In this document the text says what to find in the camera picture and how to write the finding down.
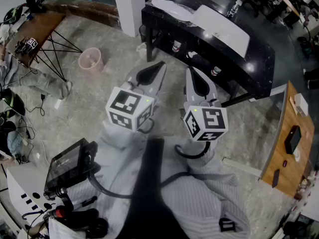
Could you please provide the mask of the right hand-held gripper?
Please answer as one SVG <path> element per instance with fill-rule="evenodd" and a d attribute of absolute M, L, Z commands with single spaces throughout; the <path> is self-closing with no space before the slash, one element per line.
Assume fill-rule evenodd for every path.
<path fill-rule="evenodd" d="M 221 107 L 217 88 L 205 73 L 187 67 L 185 94 L 183 122 L 192 140 L 216 141 L 228 132 L 226 108 Z"/>

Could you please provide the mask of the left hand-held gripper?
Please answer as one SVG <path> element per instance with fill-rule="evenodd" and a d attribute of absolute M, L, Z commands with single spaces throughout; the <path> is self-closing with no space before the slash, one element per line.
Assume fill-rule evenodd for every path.
<path fill-rule="evenodd" d="M 127 75 L 127 81 L 114 87 L 106 104 L 111 124 L 129 131 L 151 132 L 157 97 L 166 74 L 166 63 L 153 61 L 134 67 Z M 148 84 L 143 91 L 132 84 Z"/>

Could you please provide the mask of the person's left forearm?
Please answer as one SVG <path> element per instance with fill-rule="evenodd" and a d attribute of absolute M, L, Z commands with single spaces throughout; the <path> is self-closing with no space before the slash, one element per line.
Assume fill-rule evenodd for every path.
<path fill-rule="evenodd" d="M 148 133 L 129 131 L 104 120 L 96 140 L 98 144 L 96 157 L 113 158 L 125 153 L 144 151 L 148 136 Z"/>

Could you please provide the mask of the person's right forearm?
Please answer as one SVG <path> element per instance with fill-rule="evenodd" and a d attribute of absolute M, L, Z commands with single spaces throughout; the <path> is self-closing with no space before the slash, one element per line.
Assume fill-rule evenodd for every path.
<path fill-rule="evenodd" d="M 168 164 L 177 172 L 189 171 L 193 174 L 218 173 L 221 161 L 216 154 L 218 141 L 195 142 L 186 138 L 175 138 L 171 147 Z"/>

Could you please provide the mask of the black marble table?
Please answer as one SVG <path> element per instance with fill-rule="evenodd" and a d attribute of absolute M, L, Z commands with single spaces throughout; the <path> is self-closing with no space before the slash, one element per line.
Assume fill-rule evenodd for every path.
<path fill-rule="evenodd" d="M 205 5 L 226 17 L 224 9 L 211 0 L 170 0 L 195 12 Z M 248 99 L 256 100 L 270 96 L 275 67 L 273 48 L 258 36 L 242 20 L 229 19 L 250 36 L 245 57 L 216 37 L 206 37 L 204 30 L 195 24 L 179 21 L 147 2 L 142 9 L 142 24 L 146 28 L 147 61 L 152 61 L 152 52 L 158 48 L 188 66 L 205 73 L 214 83 L 230 95 L 222 103 L 228 107 Z M 174 41 L 181 43 L 180 50 L 172 50 Z M 211 70 L 219 67 L 217 76 Z"/>

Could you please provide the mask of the pink plastic bucket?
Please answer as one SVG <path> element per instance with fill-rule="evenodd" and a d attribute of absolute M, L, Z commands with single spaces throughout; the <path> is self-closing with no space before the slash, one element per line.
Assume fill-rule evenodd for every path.
<path fill-rule="evenodd" d="M 91 47 L 82 52 L 78 60 L 79 67 L 91 72 L 102 72 L 104 63 L 101 51 L 96 47 Z"/>

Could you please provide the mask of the white rectangular basin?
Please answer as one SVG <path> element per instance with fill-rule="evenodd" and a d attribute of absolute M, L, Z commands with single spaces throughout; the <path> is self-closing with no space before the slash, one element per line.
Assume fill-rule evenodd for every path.
<path fill-rule="evenodd" d="M 241 57 L 245 57 L 250 36 L 219 12 L 201 5 L 193 14 L 191 22 L 202 28 L 206 37 L 216 37 Z"/>

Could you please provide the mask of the white pillar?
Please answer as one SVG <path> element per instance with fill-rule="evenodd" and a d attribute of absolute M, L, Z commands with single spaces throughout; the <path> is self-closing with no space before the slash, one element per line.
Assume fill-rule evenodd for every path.
<path fill-rule="evenodd" d="M 145 0 L 115 1 L 122 31 L 130 37 L 136 37 L 142 25 L 142 9 L 145 7 Z"/>

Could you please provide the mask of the chrome faucet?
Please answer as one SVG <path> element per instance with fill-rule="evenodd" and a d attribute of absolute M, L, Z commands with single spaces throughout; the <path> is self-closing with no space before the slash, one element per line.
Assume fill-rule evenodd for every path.
<path fill-rule="evenodd" d="M 231 9 L 227 12 L 226 17 L 227 18 L 232 18 L 238 11 L 238 8 L 242 5 L 241 0 L 237 0 L 235 4 L 231 7 Z"/>

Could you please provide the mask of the beige wooden strip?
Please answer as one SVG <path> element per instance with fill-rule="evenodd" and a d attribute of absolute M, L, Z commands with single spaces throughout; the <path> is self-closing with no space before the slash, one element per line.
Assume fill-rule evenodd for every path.
<path fill-rule="evenodd" d="M 289 97 L 289 101 L 290 101 L 290 103 L 291 103 L 291 105 L 292 105 L 292 108 L 293 108 L 293 110 L 294 110 L 294 112 L 295 112 L 295 115 L 298 115 L 298 111 L 297 111 L 297 108 L 296 108 L 296 106 L 295 106 L 295 102 L 294 102 L 293 98 L 292 98 L 292 97 Z"/>

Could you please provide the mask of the brown wooden beam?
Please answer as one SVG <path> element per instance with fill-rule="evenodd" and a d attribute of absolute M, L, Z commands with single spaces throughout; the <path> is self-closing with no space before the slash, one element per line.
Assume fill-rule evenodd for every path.
<path fill-rule="evenodd" d="M 72 2 L 45 0 L 43 6 L 48 11 L 79 16 L 121 30 L 118 10 L 113 5 L 85 0 Z"/>

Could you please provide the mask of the small white box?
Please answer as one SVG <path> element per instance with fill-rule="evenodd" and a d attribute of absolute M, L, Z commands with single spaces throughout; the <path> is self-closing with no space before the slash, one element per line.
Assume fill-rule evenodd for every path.
<path fill-rule="evenodd" d="M 309 114 L 308 113 L 308 103 L 306 102 L 306 100 L 302 96 L 302 94 L 301 93 L 295 94 L 294 100 L 295 100 L 295 106 L 296 106 L 298 113 L 303 117 L 308 116 L 308 114 Z"/>

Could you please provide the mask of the black box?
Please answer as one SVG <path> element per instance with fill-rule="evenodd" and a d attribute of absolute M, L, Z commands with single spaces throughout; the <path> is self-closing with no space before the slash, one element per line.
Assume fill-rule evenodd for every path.
<path fill-rule="evenodd" d="M 301 140 L 301 130 L 298 125 L 292 126 L 287 138 L 284 141 L 287 154 L 293 154 Z"/>

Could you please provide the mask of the person's white striped coat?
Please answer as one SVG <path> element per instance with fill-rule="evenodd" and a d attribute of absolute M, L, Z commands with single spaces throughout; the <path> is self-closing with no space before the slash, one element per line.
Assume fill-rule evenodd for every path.
<path fill-rule="evenodd" d="M 144 151 L 98 158 L 96 177 L 111 192 L 89 181 L 68 190 L 74 204 L 93 196 L 109 224 L 103 239 L 248 239 L 250 225 L 237 178 L 232 173 L 177 172 L 168 164 L 178 136 L 148 136 Z M 236 232 L 220 232 L 219 220 L 235 222 Z"/>

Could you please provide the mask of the wooden desk with metal rim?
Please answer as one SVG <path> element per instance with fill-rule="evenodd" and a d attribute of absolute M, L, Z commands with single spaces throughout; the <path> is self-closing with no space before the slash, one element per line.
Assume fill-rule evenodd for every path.
<path fill-rule="evenodd" d="M 289 97 L 293 98 L 295 94 L 297 94 L 297 90 L 288 81 L 274 144 L 261 175 L 262 181 L 272 185 L 274 172 L 280 169 L 279 181 L 275 188 L 290 197 L 295 196 L 298 185 L 305 176 L 315 132 L 315 126 L 310 116 L 295 115 L 289 101 Z M 295 160 L 294 155 L 286 153 L 284 145 L 284 141 L 294 125 L 300 127 L 302 136 L 297 146 L 301 155 L 299 161 Z M 285 160 L 288 163 L 286 167 L 283 167 Z"/>

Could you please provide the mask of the spare hand-held gripper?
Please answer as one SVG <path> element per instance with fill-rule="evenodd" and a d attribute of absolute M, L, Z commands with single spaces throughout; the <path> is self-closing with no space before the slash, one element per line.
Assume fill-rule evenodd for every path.
<path fill-rule="evenodd" d="M 18 41 L 15 45 L 15 54 L 26 55 L 33 51 L 38 46 L 37 41 L 34 38 L 26 39 L 25 37 Z"/>

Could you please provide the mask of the black and green helmet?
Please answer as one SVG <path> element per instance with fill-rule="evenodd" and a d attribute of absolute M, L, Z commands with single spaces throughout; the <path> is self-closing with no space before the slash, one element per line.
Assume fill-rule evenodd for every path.
<path fill-rule="evenodd" d="M 3 21 L 0 23 L 0 26 L 3 24 L 15 24 L 21 18 L 24 6 L 25 4 L 21 4 L 10 9 L 4 16 Z"/>
<path fill-rule="evenodd" d="M 0 118 L 7 120 L 15 115 L 24 116 L 25 105 L 19 95 L 11 89 L 0 91 Z"/>

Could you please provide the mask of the white cabinet with slots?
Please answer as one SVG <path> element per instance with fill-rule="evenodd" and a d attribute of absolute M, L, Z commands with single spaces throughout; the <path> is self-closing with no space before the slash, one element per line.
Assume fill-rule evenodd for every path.
<path fill-rule="evenodd" d="M 46 208 L 52 209 L 55 201 L 44 196 L 46 173 L 32 163 L 11 166 L 6 169 L 8 193 L 27 230 L 42 220 Z"/>

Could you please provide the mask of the black monitor on mount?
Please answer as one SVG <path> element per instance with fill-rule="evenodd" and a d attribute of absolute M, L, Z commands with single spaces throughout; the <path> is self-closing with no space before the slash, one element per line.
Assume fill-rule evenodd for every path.
<path fill-rule="evenodd" d="M 97 173 L 101 166 L 95 162 L 98 144 L 82 138 L 58 155 L 50 163 L 44 186 L 44 196 L 53 198 L 56 191 L 70 188 Z"/>

